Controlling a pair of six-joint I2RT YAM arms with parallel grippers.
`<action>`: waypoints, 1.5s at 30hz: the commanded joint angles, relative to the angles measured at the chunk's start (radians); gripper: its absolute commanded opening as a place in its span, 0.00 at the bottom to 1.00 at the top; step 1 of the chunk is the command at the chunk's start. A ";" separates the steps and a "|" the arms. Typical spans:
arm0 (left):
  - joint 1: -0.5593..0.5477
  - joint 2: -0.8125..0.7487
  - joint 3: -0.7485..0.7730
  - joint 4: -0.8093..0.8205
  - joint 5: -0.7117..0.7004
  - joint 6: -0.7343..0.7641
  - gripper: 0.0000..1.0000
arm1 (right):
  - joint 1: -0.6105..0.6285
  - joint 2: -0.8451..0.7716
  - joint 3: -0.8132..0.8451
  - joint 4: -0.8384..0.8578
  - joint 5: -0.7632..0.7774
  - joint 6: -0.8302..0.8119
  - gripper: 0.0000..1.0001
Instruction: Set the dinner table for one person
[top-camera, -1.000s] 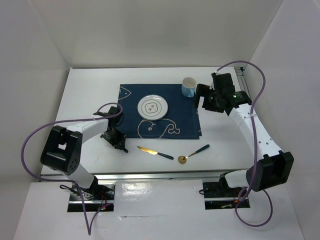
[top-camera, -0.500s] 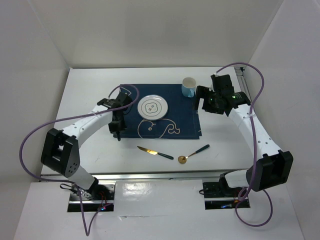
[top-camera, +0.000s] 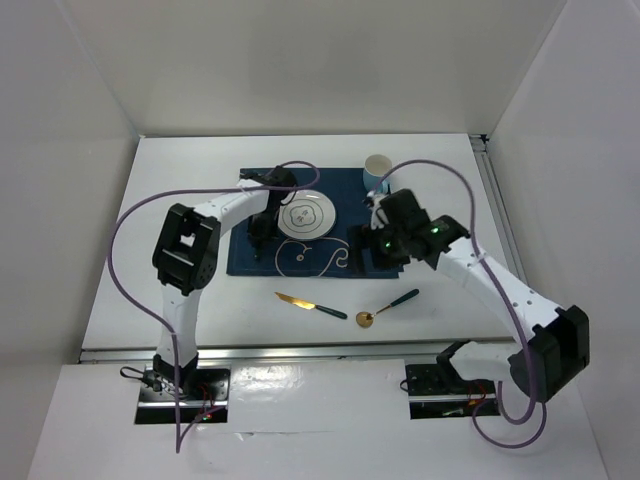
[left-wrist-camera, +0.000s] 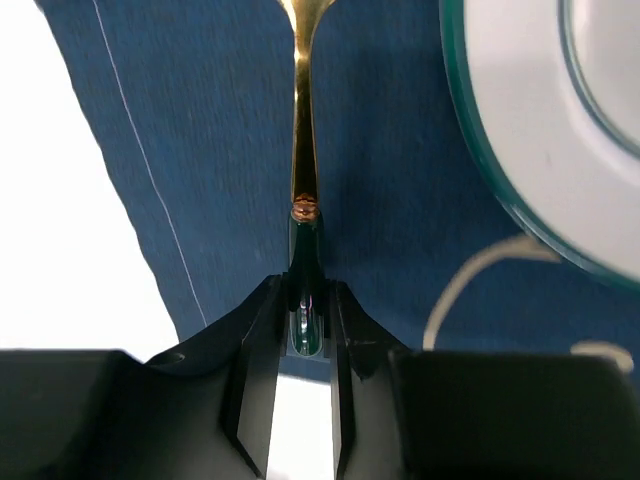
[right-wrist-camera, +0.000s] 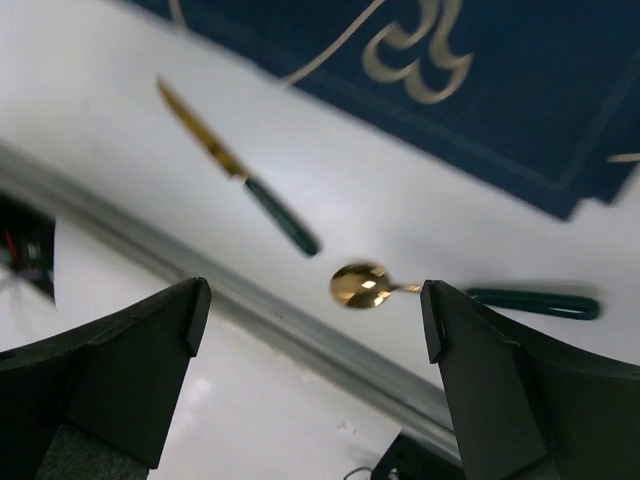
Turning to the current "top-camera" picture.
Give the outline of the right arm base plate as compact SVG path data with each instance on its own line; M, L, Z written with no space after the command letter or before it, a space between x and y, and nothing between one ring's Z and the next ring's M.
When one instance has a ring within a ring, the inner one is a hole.
M407 364L399 387L408 395L412 420L498 416L495 385L487 380L450 380L437 364Z

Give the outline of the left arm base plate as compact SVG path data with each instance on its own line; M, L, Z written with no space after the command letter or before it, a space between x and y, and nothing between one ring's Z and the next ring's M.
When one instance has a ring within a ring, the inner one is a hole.
M137 425L172 424L174 388L151 368L133 370L139 389L134 423ZM189 424L198 415L204 424L228 421L228 399L231 370L226 367L198 369L186 387L179 389L181 423Z

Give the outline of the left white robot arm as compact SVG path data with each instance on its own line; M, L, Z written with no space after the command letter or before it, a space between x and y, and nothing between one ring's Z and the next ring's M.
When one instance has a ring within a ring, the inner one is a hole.
M280 205L296 185L294 174L284 167L266 174L250 172L240 177L237 192L195 207L178 203L169 209L152 255L167 324L153 370L172 397L187 398L197 387L198 308L202 291L216 273L221 237L246 221L249 244L261 255L276 236Z

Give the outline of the gold knife green handle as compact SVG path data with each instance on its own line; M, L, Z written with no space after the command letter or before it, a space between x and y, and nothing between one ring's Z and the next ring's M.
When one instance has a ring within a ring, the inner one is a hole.
M282 301L289 303L291 305L295 305L299 308L305 309L305 310L317 310L319 312L322 312L324 314L327 314L329 316L341 319L341 320L346 320L348 318L348 315L344 312L341 312L339 310L336 309L332 309L323 305L319 305L319 304L315 304L297 297L292 297L280 292L276 292L275 295Z

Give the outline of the white and blue mug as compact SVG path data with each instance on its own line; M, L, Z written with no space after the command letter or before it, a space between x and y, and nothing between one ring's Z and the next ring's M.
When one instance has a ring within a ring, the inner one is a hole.
M392 168L391 160L381 154L370 155L366 158L363 167L363 185L367 192L388 194L390 185L383 177Z

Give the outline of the white plate with rings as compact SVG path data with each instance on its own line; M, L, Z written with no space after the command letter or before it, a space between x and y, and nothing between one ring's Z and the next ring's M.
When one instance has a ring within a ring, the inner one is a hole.
M328 234L337 221L334 203L315 190L296 192L280 207L278 228L294 240L316 240Z

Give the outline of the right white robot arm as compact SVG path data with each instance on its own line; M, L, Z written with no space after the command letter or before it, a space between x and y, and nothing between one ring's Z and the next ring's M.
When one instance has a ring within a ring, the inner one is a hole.
M377 269L424 262L484 305L513 338L505 345L452 344L438 357L441 388L457 392L472 380L511 380L527 397L546 403L588 366L589 318L582 309L536 293L475 245L453 217L430 218L409 189L370 192L365 204L369 222L348 230L350 269L365 274L365 251Z

